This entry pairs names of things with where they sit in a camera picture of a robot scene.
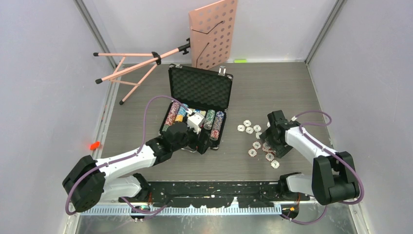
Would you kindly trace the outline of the green poker chip stack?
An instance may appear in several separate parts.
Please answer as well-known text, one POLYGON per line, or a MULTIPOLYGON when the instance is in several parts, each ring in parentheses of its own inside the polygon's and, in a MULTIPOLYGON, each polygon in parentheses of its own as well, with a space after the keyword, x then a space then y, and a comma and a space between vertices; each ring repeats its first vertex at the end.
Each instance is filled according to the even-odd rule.
POLYGON ((162 132, 166 132, 170 125, 164 125, 162 128, 162 132))

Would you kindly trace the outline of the red white chip stack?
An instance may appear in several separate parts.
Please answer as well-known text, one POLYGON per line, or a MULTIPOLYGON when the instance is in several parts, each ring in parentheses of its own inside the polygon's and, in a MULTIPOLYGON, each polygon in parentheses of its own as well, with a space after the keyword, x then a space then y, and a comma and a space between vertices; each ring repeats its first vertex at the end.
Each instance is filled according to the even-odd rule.
POLYGON ((165 125, 171 126, 175 122, 179 109, 180 104, 177 102, 173 102, 167 115, 167 119, 165 120, 165 125))

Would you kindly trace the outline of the black poker set case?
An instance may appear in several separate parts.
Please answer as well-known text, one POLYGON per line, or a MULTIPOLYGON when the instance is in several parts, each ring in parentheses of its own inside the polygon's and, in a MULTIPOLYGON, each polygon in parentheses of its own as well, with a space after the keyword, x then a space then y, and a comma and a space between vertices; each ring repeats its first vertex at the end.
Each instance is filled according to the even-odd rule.
MULTIPOLYGON (((180 64, 171 64, 168 69, 170 94, 173 99, 178 100, 182 104, 188 105, 190 110, 199 110, 205 112, 206 117, 208 110, 222 111, 225 113, 220 135, 218 140, 211 140, 212 145, 209 149, 218 150, 224 125, 227 117, 227 110, 230 101, 231 88, 233 83, 233 75, 225 74, 222 71, 214 72, 209 70, 201 70, 180 64)), ((162 143, 162 128, 165 125, 165 120, 169 113, 169 105, 167 114, 161 125, 159 136, 155 139, 155 148, 157 151, 166 153, 173 153, 167 150, 162 143)), ((187 124, 189 114, 184 117, 183 122, 187 124)), ((197 151, 197 140, 194 146, 187 146, 193 151, 197 151)))

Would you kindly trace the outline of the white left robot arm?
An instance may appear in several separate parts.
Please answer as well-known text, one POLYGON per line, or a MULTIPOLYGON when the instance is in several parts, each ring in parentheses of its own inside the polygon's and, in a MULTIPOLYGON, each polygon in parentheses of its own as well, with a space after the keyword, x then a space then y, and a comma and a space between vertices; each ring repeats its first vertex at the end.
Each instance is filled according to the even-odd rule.
POLYGON ((144 179, 131 172, 163 163, 182 148, 190 147, 204 154, 211 145, 210 131, 203 128, 196 131, 178 122, 134 150, 101 159, 83 156, 62 182, 68 195, 65 211, 73 215, 102 200, 121 197, 143 202, 149 197, 149 188, 144 179))

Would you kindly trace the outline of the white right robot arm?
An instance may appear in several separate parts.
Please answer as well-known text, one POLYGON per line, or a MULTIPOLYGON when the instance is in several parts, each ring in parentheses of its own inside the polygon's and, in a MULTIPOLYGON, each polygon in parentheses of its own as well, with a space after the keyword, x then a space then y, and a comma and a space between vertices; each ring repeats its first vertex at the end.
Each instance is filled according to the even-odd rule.
POLYGON ((284 200, 297 193, 313 196, 321 205, 340 202, 357 204, 364 198, 364 186, 356 173, 353 157, 347 151, 338 152, 308 133, 306 123, 288 120, 283 111, 267 115, 269 126, 260 139, 268 144, 278 158, 297 150, 312 165, 312 174, 290 173, 280 176, 277 192, 284 200))

